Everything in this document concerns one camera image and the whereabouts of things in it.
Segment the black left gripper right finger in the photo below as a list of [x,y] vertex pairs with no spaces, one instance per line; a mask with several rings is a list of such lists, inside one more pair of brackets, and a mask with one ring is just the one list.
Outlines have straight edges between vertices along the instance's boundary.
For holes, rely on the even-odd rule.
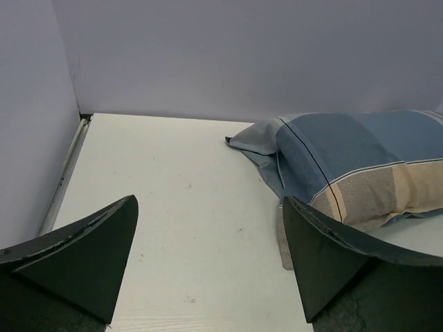
[[441,331],[442,258],[371,237],[287,197],[284,228],[315,331]]

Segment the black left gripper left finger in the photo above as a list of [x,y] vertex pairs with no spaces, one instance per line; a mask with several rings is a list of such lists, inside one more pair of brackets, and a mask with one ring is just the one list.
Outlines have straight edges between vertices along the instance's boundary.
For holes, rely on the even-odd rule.
[[1,330],[105,331],[137,220],[138,201],[130,195],[1,249]]

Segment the blue beige striped pillowcase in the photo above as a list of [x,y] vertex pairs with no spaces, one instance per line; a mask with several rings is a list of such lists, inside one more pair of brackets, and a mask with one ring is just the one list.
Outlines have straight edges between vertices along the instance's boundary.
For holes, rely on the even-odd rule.
[[293,196],[367,232],[442,213],[442,115],[300,113],[228,137],[283,200]]

